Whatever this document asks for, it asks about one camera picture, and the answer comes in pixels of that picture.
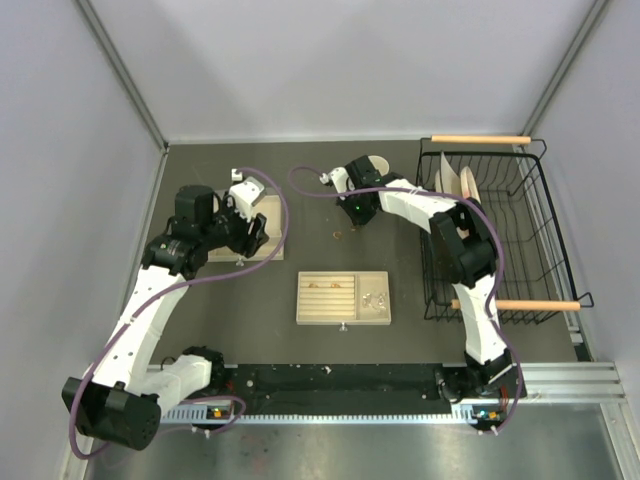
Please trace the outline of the beige jewelry tray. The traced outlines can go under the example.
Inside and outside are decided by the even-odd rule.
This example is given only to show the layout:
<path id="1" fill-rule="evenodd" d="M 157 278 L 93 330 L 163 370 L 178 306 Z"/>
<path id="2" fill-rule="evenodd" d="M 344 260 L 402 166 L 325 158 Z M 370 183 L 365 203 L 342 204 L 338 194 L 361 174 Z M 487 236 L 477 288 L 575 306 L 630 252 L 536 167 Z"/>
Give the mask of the beige jewelry tray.
<path id="1" fill-rule="evenodd" d="M 387 292 L 384 311 L 362 307 L 366 292 Z M 296 324 L 387 326 L 392 321 L 389 275 L 386 271 L 300 271 L 297 277 Z"/>

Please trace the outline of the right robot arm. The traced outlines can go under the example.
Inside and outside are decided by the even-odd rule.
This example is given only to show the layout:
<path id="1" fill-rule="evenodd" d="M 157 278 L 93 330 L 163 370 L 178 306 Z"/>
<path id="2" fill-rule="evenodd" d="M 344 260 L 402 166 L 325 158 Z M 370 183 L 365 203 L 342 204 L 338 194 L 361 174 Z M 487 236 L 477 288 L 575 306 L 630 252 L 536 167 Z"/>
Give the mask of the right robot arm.
<path id="1" fill-rule="evenodd" d="M 503 250 L 478 204 L 425 190 L 393 172 L 381 174 L 370 156 L 333 169 L 324 182 L 333 185 L 339 194 L 337 205 L 356 226 L 385 212 L 426 232 L 434 269 L 452 285 L 459 301 L 468 388 L 481 396 L 519 395 L 519 361 L 501 333 L 495 301 Z"/>

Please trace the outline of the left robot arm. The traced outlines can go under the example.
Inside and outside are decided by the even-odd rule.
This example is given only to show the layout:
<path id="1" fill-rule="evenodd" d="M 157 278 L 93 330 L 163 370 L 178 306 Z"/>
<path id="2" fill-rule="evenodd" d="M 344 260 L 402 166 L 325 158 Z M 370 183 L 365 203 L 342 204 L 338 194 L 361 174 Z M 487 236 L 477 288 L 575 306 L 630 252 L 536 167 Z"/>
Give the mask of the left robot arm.
<path id="1" fill-rule="evenodd" d="M 87 456 L 79 435 L 140 451 L 155 437 L 161 418 L 190 395 L 212 397 L 224 390 L 223 357 L 205 347 L 185 349 L 161 371 L 148 367 L 210 252 L 225 248 L 250 258 L 268 241 L 267 219 L 255 209 L 265 193 L 253 177 L 222 195 L 204 185 L 179 189 L 173 215 L 144 249 L 133 292 L 104 350 L 82 378 L 70 377 L 63 387 L 69 443 L 78 458 Z"/>

